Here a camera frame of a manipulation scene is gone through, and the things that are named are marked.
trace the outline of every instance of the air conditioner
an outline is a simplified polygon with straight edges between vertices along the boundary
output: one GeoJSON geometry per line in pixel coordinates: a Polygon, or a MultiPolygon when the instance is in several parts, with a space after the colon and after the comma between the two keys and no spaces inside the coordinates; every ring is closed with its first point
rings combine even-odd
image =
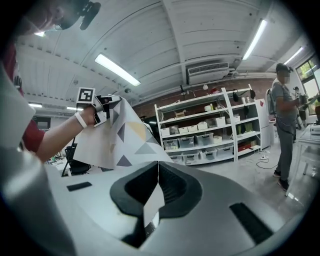
{"type": "Polygon", "coordinates": [[[187,69],[189,85],[221,80],[229,73],[229,63],[212,63],[187,69]]]}

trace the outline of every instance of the white table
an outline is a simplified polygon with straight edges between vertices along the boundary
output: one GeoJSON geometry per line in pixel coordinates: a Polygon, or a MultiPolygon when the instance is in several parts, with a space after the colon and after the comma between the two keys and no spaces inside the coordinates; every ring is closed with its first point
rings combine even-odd
{"type": "Polygon", "coordinates": [[[303,174],[305,175],[308,169],[309,164],[319,166],[320,167],[320,135],[311,135],[310,134],[310,126],[308,125],[307,128],[303,131],[301,136],[296,139],[297,142],[297,155],[296,155],[296,163],[294,166],[293,177],[290,182],[290,185],[285,193],[288,196],[292,185],[296,179],[297,172],[299,169],[300,161],[303,160],[305,162],[305,167],[303,174]]]}

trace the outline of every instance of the gray machine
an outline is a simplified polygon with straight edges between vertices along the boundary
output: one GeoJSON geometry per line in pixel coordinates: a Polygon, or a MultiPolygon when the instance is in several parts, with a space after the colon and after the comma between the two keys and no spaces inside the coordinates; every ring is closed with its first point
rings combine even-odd
{"type": "Polygon", "coordinates": [[[297,224],[283,227],[236,182],[187,166],[155,161],[61,178],[29,152],[0,153],[4,202],[51,255],[262,255],[297,224]],[[165,206],[146,238],[143,206],[158,182],[165,206]]]}

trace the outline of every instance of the white wristband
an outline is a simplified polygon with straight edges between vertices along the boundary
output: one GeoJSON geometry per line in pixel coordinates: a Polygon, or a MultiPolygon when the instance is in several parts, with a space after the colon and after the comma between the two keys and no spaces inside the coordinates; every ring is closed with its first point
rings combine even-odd
{"type": "Polygon", "coordinates": [[[80,115],[79,112],[76,112],[74,114],[74,116],[76,117],[76,119],[78,119],[78,121],[79,121],[80,125],[83,127],[83,129],[87,128],[87,124],[86,124],[86,122],[84,121],[84,119],[82,118],[82,116],[80,115]]]}

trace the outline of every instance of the window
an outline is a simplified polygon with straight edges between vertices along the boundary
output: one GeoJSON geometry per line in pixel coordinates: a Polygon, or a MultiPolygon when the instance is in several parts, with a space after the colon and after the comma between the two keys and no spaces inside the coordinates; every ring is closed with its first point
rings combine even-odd
{"type": "MultiPolygon", "coordinates": [[[[296,69],[308,99],[313,98],[320,92],[319,68],[319,60],[316,56],[313,56],[296,69]]],[[[314,104],[309,105],[309,115],[315,114],[316,112],[314,104]]]]}

